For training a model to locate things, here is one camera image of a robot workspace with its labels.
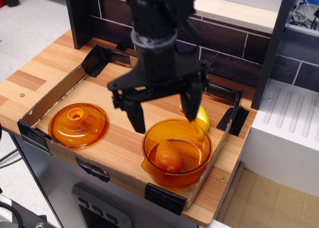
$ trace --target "gray floor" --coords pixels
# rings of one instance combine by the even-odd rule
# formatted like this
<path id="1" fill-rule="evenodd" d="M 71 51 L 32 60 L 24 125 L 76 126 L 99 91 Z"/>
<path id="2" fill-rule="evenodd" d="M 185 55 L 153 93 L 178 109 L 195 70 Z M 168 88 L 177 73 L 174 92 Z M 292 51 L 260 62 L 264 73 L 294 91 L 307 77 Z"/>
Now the gray floor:
<path id="1" fill-rule="evenodd" d="M 0 82 L 70 29 L 65 0 L 19 0 L 0 8 Z M 0 158 L 14 150 L 8 133 L 0 141 Z M 0 166 L 19 158 L 15 153 Z M 26 165 L 21 160 L 0 169 L 3 194 L 59 227 Z"/>

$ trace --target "orange glass lid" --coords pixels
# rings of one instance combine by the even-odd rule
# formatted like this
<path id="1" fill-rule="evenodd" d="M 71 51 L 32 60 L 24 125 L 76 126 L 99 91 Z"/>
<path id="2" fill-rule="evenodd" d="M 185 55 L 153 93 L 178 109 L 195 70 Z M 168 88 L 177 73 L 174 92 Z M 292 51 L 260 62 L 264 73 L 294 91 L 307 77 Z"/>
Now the orange glass lid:
<path id="1" fill-rule="evenodd" d="M 78 150 L 100 141 L 108 127 L 109 118 L 102 108 L 88 103 L 76 103 L 52 117 L 48 133 L 63 146 Z"/>

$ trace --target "yellow toy banana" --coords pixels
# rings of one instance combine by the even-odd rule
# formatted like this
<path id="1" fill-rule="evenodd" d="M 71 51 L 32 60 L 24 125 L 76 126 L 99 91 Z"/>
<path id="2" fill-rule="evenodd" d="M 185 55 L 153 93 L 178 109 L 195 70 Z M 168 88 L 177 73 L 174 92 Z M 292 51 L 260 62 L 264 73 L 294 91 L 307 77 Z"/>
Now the yellow toy banana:
<path id="1" fill-rule="evenodd" d="M 192 121 L 192 123 L 195 123 L 197 126 L 199 126 L 201 129 L 203 129 L 205 132 L 208 131 L 209 126 L 210 126 L 209 117 L 208 117 L 206 110 L 204 109 L 204 107 L 202 105 L 199 106 L 195 121 Z M 205 135 L 204 135 L 203 131 L 198 129 L 198 134 L 197 134 L 198 139 L 203 140 L 204 136 Z"/>

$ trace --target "dark tile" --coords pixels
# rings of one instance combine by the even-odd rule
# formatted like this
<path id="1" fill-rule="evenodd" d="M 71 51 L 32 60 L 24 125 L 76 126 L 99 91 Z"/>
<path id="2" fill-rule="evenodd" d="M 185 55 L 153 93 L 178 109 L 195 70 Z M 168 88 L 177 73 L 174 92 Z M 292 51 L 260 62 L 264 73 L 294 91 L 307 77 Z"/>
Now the dark tile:
<path id="1" fill-rule="evenodd" d="M 319 37 L 287 29 L 280 55 L 319 65 Z"/>
<path id="2" fill-rule="evenodd" d="M 101 17 L 99 0 L 88 0 L 90 15 L 94 17 Z"/>
<path id="3" fill-rule="evenodd" d="M 208 22 L 213 22 L 213 23 L 216 23 L 216 24 L 220 24 L 220 25 L 223 25 L 223 26 L 227 26 L 229 28 L 235 28 L 235 29 L 239 29 L 239 30 L 243 30 L 243 31 L 246 31 L 246 32 L 250 32 L 250 33 L 254 33 L 254 34 L 258 34 L 258 35 L 261 35 L 261 36 L 265 36 L 265 37 L 271 38 L 271 34 L 266 33 L 266 32 L 256 31 L 256 30 L 253 30 L 253 29 L 249 29 L 249 28 L 245 28 L 245 27 L 241 27 L 241 26 L 236 26 L 236 25 L 232 25 L 232 24 L 229 24 L 229 23 L 216 21 L 216 20 L 213 20 L 213 19 L 210 19 L 210 18 L 206 18 L 206 17 L 203 17 L 203 20 L 204 21 L 208 21 Z"/>
<path id="4" fill-rule="evenodd" d="M 294 85 L 319 92 L 319 66 L 302 63 Z"/>
<path id="5" fill-rule="evenodd" d="M 261 65 L 206 49 L 202 49 L 201 59 L 211 62 L 209 73 L 251 87 L 256 87 L 262 69 Z"/>
<path id="6" fill-rule="evenodd" d="M 132 26 L 132 14 L 128 4 L 122 0 L 99 0 L 102 18 Z"/>
<path id="7" fill-rule="evenodd" d="M 184 42 L 180 42 L 180 41 L 176 41 L 176 46 L 177 49 L 181 52 L 181 53 L 187 53 L 189 51 L 193 51 L 196 46 L 191 45 L 191 44 L 187 44 Z M 187 57 L 187 58 L 192 58 L 192 59 L 199 59 L 199 48 L 196 49 L 196 51 L 194 53 L 192 53 L 190 56 L 183 56 L 177 53 L 177 56 L 179 57 Z"/>
<path id="8" fill-rule="evenodd" d="M 254 34 L 248 34 L 245 46 L 244 59 L 263 64 L 270 39 Z"/>
<path id="9" fill-rule="evenodd" d="M 286 57 L 276 56 L 270 78 L 292 84 L 298 71 L 300 62 Z"/>
<path id="10" fill-rule="evenodd" d="M 201 46 L 236 57 L 243 56 L 246 33 L 196 19 L 188 19 L 188 22 L 197 32 Z M 183 27 L 179 29 L 178 39 L 195 44 L 194 39 Z"/>
<path id="11" fill-rule="evenodd" d="M 99 18 L 91 17 L 91 23 L 93 28 L 93 36 L 115 43 L 123 44 L 128 48 L 134 49 L 134 45 L 131 41 L 131 28 L 105 21 Z"/>

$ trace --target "black cable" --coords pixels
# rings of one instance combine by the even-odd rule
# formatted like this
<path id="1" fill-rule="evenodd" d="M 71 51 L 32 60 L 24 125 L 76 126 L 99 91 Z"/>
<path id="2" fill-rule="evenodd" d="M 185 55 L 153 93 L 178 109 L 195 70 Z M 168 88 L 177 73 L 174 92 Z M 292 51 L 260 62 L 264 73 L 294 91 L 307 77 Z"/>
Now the black cable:
<path id="1" fill-rule="evenodd" d="M 314 26 L 314 24 L 315 24 L 315 21 L 316 21 L 316 18 L 317 18 L 317 17 L 315 17 L 314 20 L 313 20 L 313 22 L 311 23 L 310 29 L 313 28 L 313 26 Z"/>
<path id="2" fill-rule="evenodd" d="M 14 214 L 14 216 L 16 217 L 17 221 L 18 221 L 18 226 L 19 228 L 24 228 L 23 226 L 23 220 L 22 220 L 22 217 L 20 215 L 20 213 L 17 211 L 16 208 L 8 205 L 7 203 L 4 203 L 4 202 L 0 202 L 0 207 L 3 207 L 9 211 L 12 212 L 12 214 Z"/>
<path id="3" fill-rule="evenodd" d="M 4 161 L 5 159 L 7 159 L 9 156 L 11 156 L 13 153 L 17 152 L 18 149 L 13 150 L 12 152 L 8 153 L 7 155 L 5 155 L 4 157 L 2 157 L 0 159 L 0 162 Z"/>
<path id="4" fill-rule="evenodd" d="M 298 22 L 298 21 L 295 21 L 295 22 L 291 22 L 290 24 L 292 25 L 296 25 L 296 26 L 304 26 L 306 28 L 308 28 L 308 26 L 304 23 L 304 22 Z"/>
<path id="5" fill-rule="evenodd" d="M 5 167 L 7 167 L 7 166 L 10 166 L 10 165 L 12 165 L 12 164 L 14 164 L 14 163 L 16 163 L 16 162 L 18 162 L 18 161 L 20 161 L 20 160 L 22 160 L 22 158 L 19 158 L 19 159 L 13 161 L 13 162 L 10 162 L 10 163 L 8 163 L 8 164 L 5 164 L 5 165 L 1 166 L 0 169 L 5 168 Z"/>
<path id="6" fill-rule="evenodd" d="M 176 43 L 174 44 L 174 48 L 175 48 L 175 51 L 179 54 L 179 55 L 182 55 L 182 56 L 192 56 L 194 53 L 197 52 L 198 50 L 198 47 L 199 47 L 199 36 L 197 34 L 197 32 L 192 28 L 192 26 L 186 21 L 185 23 L 183 23 L 183 27 L 187 30 L 187 32 L 192 36 L 192 38 L 194 39 L 195 41 L 195 44 L 196 44 L 196 47 L 192 48 L 191 50 L 189 51 L 185 51 L 185 52 L 182 52 L 182 51 L 179 51 L 178 50 L 178 47 L 176 45 Z"/>

